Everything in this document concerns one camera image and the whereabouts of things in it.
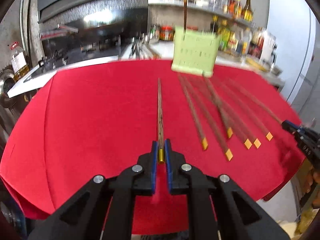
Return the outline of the steel utensils on counter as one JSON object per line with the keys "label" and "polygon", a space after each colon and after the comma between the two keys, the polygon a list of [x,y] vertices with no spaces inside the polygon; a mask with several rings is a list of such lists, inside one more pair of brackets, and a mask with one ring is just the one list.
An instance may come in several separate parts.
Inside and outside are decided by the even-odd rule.
{"label": "steel utensils on counter", "polygon": [[133,39],[129,59],[157,60],[160,58],[160,54],[153,50],[147,42],[135,38]]}

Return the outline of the red table cloth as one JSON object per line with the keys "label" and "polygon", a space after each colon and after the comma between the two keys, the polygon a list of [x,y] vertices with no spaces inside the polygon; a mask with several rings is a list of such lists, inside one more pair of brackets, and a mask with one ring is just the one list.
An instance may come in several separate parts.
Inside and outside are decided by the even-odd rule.
{"label": "red table cloth", "polygon": [[[215,78],[234,80],[281,120],[300,122],[275,88],[255,72],[216,65]],[[254,200],[271,198],[305,157],[290,133],[248,102],[273,139],[249,150],[236,137],[228,161],[202,118],[202,150],[189,106],[171,62],[117,61],[57,72],[16,122],[1,159],[1,179],[30,219],[45,219],[101,174],[117,176],[149,152],[157,137],[157,84],[161,80],[164,135],[187,163],[209,176],[229,175]]]}

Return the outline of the white refrigerator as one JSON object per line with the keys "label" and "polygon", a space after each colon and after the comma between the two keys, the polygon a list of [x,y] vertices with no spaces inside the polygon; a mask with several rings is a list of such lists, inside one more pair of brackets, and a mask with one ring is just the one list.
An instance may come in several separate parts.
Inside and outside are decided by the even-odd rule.
{"label": "white refrigerator", "polygon": [[267,30],[276,37],[276,65],[285,82],[281,90],[288,103],[306,95],[319,71],[318,21],[305,0],[269,0]]}

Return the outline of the green yellow sauce bottle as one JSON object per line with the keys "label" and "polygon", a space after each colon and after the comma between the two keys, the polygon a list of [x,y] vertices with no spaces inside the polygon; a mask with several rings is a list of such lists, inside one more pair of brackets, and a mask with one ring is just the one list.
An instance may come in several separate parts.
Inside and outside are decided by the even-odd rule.
{"label": "green yellow sauce bottle", "polygon": [[227,47],[229,37],[231,34],[230,27],[228,25],[227,20],[222,20],[219,29],[218,29],[218,34],[221,36],[221,41],[219,44],[219,50],[224,51]]}

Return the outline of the green plastic utensil holder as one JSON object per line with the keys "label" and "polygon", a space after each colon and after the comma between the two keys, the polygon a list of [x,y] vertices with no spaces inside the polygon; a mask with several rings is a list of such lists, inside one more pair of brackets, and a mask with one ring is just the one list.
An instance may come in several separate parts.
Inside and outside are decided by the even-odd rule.
{"label": "green plastic utensil holder", "polygon": [[171,69],[176,72],[212,77],[221,36],[176,27]]}

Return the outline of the brown bottle on shelf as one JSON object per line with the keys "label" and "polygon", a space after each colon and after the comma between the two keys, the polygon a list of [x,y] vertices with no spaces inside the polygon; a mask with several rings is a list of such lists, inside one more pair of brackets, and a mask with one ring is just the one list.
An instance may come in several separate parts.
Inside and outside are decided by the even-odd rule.
{"label": "brown bottle on shelf", "polygon": [[245,6],[242,8],[242,18],[247,22],[253,21],[253,11],[251,9],[251,0],[246,0]]}

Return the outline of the red lid sauce jar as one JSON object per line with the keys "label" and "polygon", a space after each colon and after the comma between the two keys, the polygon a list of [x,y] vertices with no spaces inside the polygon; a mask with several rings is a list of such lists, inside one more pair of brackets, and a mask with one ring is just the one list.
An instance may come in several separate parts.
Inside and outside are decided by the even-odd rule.
{"label": "red lid sauce jar", "polygon": [[173,41],[174,40],[174,29],[172,26],[163,25],[160,28],[160,40],[162,41]]}

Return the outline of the steel pot left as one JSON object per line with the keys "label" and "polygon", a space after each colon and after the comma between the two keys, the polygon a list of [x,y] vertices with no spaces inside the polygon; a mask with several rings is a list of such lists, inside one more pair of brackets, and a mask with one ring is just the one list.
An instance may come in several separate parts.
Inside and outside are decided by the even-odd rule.
{"label": "steel pot left", "polygon": [[1,106],[3,108],[10,108],[16,103],[15,98],[8,96],[8,91],[15,85],[14,72],[10,69],[4,69],[1,71]]}

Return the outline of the cooking oil bottle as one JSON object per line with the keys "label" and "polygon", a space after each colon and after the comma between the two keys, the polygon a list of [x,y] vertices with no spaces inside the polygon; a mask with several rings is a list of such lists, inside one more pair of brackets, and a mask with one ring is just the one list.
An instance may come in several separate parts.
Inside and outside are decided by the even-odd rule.
{"label": "cooking oil bottle", "polygon": [[14,71],[14,80],[18,81],[29,72],[29,66],[25,58],[24,50],[16,41],[10,46],[11,65]]}

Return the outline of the black gas stove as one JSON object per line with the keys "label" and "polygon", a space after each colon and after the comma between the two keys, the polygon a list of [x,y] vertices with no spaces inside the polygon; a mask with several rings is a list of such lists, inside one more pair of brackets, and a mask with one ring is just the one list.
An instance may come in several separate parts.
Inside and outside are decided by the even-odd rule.
{"label": "black gas stove", "polygon": [[78,63],[81,61],[87,61],[91,59],[98,59],[101,57],[115,57],[116,60],[122,55],[123,47],[93,47],[84,46],[80,49],[73,50],[59,50],[55,51],[52,57],[43,57],[39,61],[39,67],[29,77],[26,78],[24,83],[42,76],[47,73],[51,73],[54,70],[66,67],[70,64]]}

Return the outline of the steel range hood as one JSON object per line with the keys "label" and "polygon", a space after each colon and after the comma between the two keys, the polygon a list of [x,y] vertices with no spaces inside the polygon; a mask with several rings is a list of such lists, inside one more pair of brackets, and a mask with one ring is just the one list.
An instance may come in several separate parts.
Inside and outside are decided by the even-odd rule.
{"label": "steel range hood", "polygon": [[37,0],[42,29],[83,20],[87,23],[146,23],[148,0]]}

